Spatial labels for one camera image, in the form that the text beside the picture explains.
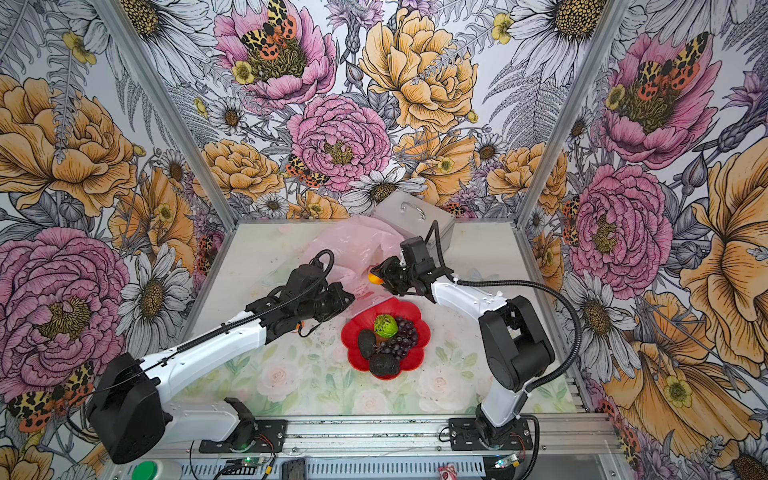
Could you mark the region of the red yellow peach toy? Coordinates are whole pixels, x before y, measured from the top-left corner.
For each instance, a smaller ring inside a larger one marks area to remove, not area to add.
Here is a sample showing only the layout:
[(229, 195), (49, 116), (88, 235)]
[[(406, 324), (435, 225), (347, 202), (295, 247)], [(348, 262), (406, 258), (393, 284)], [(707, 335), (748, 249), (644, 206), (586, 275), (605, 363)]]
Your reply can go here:
[(377, 275), (375, 275), (373, 273), (369, 273), (368, 274), (368, 280), (371, 283), (376, 284), (376, 285), (382, 285), (384, 283), (384, 280), (382, 278), (378, 277)]

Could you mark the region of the green lime toy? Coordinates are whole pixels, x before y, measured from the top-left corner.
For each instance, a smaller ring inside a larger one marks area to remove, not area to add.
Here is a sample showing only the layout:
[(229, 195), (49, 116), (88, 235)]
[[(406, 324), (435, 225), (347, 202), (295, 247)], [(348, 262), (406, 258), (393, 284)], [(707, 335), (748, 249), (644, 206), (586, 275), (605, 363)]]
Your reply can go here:
[(383, 339), (394, 337), (399, 331), (399, 325), (394, 316), (378, 315), (374, 320), (374, 333)]

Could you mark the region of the pink plastic bag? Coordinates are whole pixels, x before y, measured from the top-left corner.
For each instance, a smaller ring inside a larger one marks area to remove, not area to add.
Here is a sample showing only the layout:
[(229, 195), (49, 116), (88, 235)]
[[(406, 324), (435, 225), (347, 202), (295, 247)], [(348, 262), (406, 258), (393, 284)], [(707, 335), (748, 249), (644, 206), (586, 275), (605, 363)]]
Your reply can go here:
[(301, 257), (307, 263), (321, 250), (334, 254), (330, 283), (340, 282), (346, 292), (355, 296), (345, 311), (357, 315), (392, 297), (383, 287), (371, 283), (370, 270), (392, 256), (400, 256), (404, 237), (387, 223), (367, 216), (344, 219), (323, 230), (306, 247)]

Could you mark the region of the dark purple grapes toy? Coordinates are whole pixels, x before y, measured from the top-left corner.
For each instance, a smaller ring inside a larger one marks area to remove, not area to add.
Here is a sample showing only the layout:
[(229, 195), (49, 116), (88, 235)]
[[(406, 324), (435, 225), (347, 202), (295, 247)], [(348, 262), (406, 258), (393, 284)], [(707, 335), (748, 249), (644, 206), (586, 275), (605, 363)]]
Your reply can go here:
[(396, 317), (397, 332), (390, 338), (383, 340), (377, 346), (377, 352), (393, 355), (398, 361), (404, 360), (409, 352), (417, 346), (419, 334), (410, 320)]

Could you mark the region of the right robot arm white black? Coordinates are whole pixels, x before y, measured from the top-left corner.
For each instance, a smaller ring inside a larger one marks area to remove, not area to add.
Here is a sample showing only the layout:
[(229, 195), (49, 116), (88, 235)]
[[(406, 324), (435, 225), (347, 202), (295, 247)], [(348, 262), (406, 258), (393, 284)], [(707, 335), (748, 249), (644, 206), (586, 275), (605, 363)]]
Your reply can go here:
[(518, 295), (492, 294), (492, 286), (525, 287), (552, 294), (547, 285), (529, 280), (461, 280), (433, 258), (425, 240), (414, 237), (400, 244), (402, 256), (392, 256), (370, 270), (369, 280), (395, 296), (415, 295), (477, 321), (488, 367), (494, 377), (477, 407), (475, 428), (489, 449), (501, 448), (506, 437), (522, 426), (522, 410), (536, 380), (555, 361), (550, 338), (531, 301)]

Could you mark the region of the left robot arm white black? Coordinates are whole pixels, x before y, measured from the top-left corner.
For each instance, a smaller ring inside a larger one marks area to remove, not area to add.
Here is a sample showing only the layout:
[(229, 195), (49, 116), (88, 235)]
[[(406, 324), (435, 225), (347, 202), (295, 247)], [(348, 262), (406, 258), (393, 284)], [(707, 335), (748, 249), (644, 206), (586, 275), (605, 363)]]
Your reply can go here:
[(321, 263), (302, 264), (285, 285), (250, 303), (213, 330), (141, 359), (124, 353), (101, 375), (85, 413), (113, 463), (128, 464), (154, 448), (212, 442), (248, 450), (257, 424), (244, 403), (227, 397), (208, 404), (174, 398), (226, 362), (295, 331), (305, 320), (322, 323), (347, 310), (355, 297), (329, 282)]

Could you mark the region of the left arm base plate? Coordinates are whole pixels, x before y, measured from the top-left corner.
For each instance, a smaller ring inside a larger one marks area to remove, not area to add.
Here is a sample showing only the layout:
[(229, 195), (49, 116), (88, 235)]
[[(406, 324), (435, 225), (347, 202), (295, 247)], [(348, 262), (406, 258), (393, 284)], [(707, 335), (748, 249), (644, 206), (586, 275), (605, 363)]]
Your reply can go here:
[(198, 452), (202, 454), (281, 453), (287, 426), (288, 421), (283, 419), (241, 421), (234, 432), (224, 440), (202, 440)]

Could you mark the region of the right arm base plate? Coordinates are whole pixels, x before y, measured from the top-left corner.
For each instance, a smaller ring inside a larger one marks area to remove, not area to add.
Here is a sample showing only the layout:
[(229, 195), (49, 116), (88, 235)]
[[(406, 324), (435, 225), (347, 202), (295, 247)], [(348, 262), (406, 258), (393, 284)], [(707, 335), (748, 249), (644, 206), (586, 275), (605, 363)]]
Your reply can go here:
[(453, 451), (530, 451), (534, 445), (531, 428), (524, 420), (503, 427), (482, 419), (456, 417), (448, 420), (449, 443)]

